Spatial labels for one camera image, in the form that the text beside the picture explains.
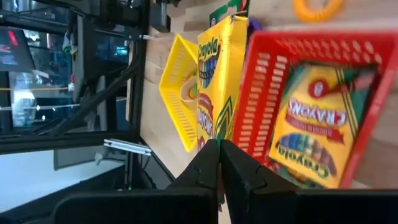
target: orange object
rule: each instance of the orange object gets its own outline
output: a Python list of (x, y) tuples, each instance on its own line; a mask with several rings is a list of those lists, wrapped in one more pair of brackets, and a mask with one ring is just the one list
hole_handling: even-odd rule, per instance
[(311, 10), (306, 0), (293, 0), (293, 8), (297, 17), (304, 22), (321, 22), (331, 19), (342, 7), (345, 0), (329, 0), (325, 8)]
[(265, 166), (289, 68), (302, 60), (375, 64), (380, 82), (359, 127), (340, 188), (348, 188), (398, 71), (398, 33), (257, 31), (246, 57), (233, 142)]

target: plastic basket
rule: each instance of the plastic basket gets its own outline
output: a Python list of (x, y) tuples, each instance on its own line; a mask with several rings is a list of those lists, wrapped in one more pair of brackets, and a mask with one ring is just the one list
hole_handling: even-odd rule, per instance
[(180, 89), (197, 69), (197, 52), (196, 44), (177, 34), (159, 83), (160, 95), (188, 152), (197, 144), (196, 108), (189, 107), (180, 99)]
[(340, 182), (349, 187), (397, 74), (397, 33), (258, 31), (251, 38), (233, 142), (264, 165), (291, 65), (301, 60), (379, 65), (381, 80)]

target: crayola logo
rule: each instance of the crayola logo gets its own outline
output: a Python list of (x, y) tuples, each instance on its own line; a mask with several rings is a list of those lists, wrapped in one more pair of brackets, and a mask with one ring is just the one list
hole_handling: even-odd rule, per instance
[(278, 153), (283, 156), (285, 160), (290, 160), (298, 165), (304, 166), (308, 170), (316, 173), (322, 179), (326, 179), (330, 176), (330, 171), (327, 166), (315, 162), (302, 152), (286, 148), (279, 144)]
[(218, 39), (212, 37), (211, 41), (199, 44), (199, 59), (206, 60), (208, 57), (218, 53)]

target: crayola crayon box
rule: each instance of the crayola crayon box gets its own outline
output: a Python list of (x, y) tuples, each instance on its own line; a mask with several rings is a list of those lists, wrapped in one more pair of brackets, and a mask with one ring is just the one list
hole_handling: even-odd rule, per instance
[(238, 101), (248, 19), (228, 16), (198, 36), (197, 137), (231, 139)]
[(286, 84), (269, 157), (284, 176), (338, 188), (376, 70), (303, 63)]

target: metal bracket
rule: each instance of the metal bracket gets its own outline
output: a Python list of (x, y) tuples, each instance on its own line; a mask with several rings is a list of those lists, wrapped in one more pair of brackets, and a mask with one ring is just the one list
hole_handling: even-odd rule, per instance
[(145, 156), (151, 156), (152, 153), (152, 150), (148, 146), (134, 144), (131, 142), (122, 141), (118, 139), (104, 139), (104, 146), (111, 147), (114, 149), (120, 149), (127, 152), (142, 154)]

